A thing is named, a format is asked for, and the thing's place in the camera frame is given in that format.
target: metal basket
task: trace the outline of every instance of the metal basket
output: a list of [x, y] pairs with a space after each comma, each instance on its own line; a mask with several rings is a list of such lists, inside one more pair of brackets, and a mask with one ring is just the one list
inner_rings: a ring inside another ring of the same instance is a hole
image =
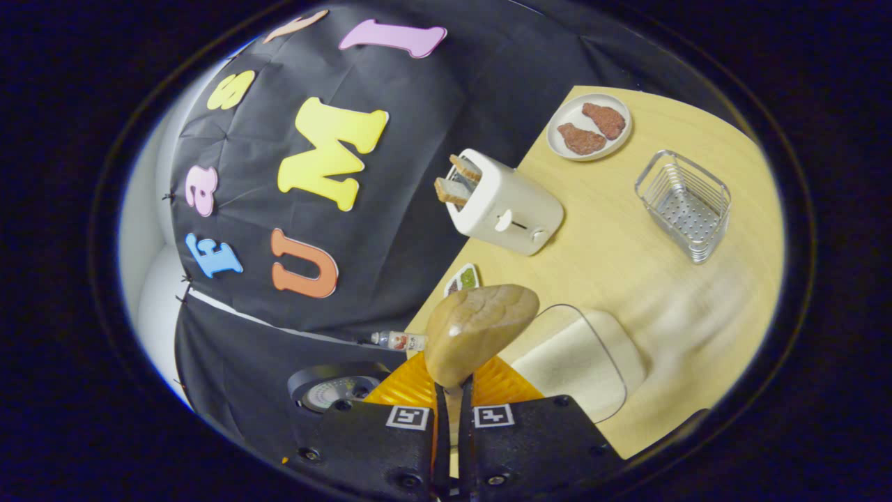
[[[645, 180], [648, 187], [641, 193]], [[635, 194], [695, 264], [702, 264], [713, 253], [728, 228], [728, 187], [706, 169], [670, 150], [661, 150], [650, 160], [635, 181]]]

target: small bottle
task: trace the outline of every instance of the small bottle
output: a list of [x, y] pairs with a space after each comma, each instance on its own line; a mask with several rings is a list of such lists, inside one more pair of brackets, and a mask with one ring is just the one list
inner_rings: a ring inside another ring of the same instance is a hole
[[379, 347], [390, 348], [391, 350], [416, 350], [421, 352], [425, 349], [427, 337], [425, 335], [403, 333], [402, 331], [379, 331], [372, 333], [371, 341]]

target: wooden table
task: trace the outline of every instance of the wooden table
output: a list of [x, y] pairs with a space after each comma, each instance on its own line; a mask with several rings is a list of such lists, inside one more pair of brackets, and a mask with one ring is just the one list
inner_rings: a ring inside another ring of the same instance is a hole
[[[771, 170], [745, 134], [698, 108], [637, 91], [577, 86], [565, 101], [592, 92], [616, 96], [631, 110], [625, 145], [576, 163], [549, 149], [543, 129], [518, 166], [566, 210], [552, 240], [522, 256], [469, 239], [407, 331], [424, 331], [446, 281], [468, 263], [483, 285], [536, 291], [542, 309], [568, 303], [611, 313], [648, 371], [623, 409], [598, 424], [628, 457], [713, 406], [747, 367], [780, 293], [783, 222]], [[635, 196], [635, 180], [665, 148], [699, 163], [731, 192], [727, 233], [705, 264], [694, 265]]]

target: white plate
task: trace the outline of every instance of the white plate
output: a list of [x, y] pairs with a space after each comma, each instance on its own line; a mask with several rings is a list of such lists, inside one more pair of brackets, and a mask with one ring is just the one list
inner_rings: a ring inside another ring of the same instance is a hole
[[[592, 103], [593, 105], [598, 106], [609, 106], [614, 110], [617, 110], [625, 119], [625, 129], [619, 134], [619, 138], [612, 141], [608, 139], [604, 147], [597, 152], [589, 155], [579, 155], [566, 147], [564, 137], [558, 132], [558, 126], [570, 122], [579, 129], [597, 132], [603, 136], [604, 134], [598, 129], [598, 126], [595, 125], [595, 121], [582, 114], [582, 105], [585, 103]], [[551, 116], [551, 121], [549, 122], [546, 134], [548, 135], [551, 151], [565, 159], [570, 159], [572, 161], [595, 160], [614, 153], [623, 145], [623, 143], [625, 143], [625, 140], [632, 134], [632, 114], [629, 113], [629, 108], [626, 107], [622, 101], [613, 96], [608, 94], [586, 94], [574, 98], [570, 100], [569, 103], [558, 108], [555, 114]]]

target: foam letter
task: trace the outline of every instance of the foam letter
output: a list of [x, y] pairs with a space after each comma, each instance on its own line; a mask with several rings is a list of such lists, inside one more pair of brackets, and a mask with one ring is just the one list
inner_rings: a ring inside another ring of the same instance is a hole
[[316, 149], [282, 160], [279, 189], [307, 190], [334, 200], [341, 211], [350, 211], [359, 183], [353, 178], [335, 181], [326, 176], [359, 172], [365, 164], [338, 140], [352, 143], [361, 154], [367, 154], [375, 149], [387, 118], [384, 110], [361, 113], [323, 105], [318, 97], [306, 100], [297, 112], [294, 126]]
[[189, 251], [192, 251], [192, 256], [198, 262], [198, 266], [202, 267], [204, 275], [213, 277], [214, 272], [225, 270], [234, 270], [242, 273], [244, 270], [242, 264], [238, 262], [238, 258], [235, 257], [235, 253], [232, 251], [232, 247], [229, 247], [229, 244], [223, 242], [220, 244], [220, 250], [214, 251], [214, 247], [217, 247], [217, 242], [214, 239], [202, 239], [197, 245], [195, 244], [196, 240], [198, 238], [195, 234], [190, 233], [186, 236], [186, 246], [189, 248]]
[[273, 38], [281, 37], [281, 36], [287, 35], [289, 33], [294, 33], [295, 31], [297, 31], [299, 29], [304, 29], [304, 28], [308, 27], [310, 24], [313, 24], [314, 22], [319, 21], [320, 19], [325, 17], [326, 14], [328, 14], [327, 9], [324, 11], [319, 11], [319, 12], [313, 14], [312, 16], [310, 16], [309, 19], [303, 19], [302, 17], [299, 17], [293, 21], [290, 21], [288, 24], [282, 25], [276, 29], [273, 29], [271, 32], [269, 32], [269, 35], [267, 35], [267, 37], [263, 39], [263, 43], [266, 44], [269, 41], [271, 41]]
[[248, 92], [251, 82], [254, 82], [254, 70], [243, 71], [238, 75], [232, 74], [221, 80], [217, 88], [208, 97], [208, 110], [228, 110], [238, 105], [244, 93]]
[[217, 189], [217, 170], [194, 165], [186, 175], [186, 202], [198, 210], [201, 216], [210, 216], [214, 210], [214, 190]]
[[273, 230], [272, 248], [273, 255], [297, 256], [311, 261], [319, 267], [319, 276], [316, 279], [310, 279], [285, 270], [285, 267], [279, 262], [274, 263], [273, 286], [276, 289], [280, 291], [288, 289], [313, 298], [324, 298], [335, 292], [337, 264], [330, 254], [318, 247], [288, 238], [280, 229]]
[[427, 57], [444, 38], [446, 29], [442, 26], [420, 29], [378, 24], [374, 19], [367, 19], [351, 29], [338, 48], [344, 50], [356, 45], [386, 46], [405, 49], [412, 57]]

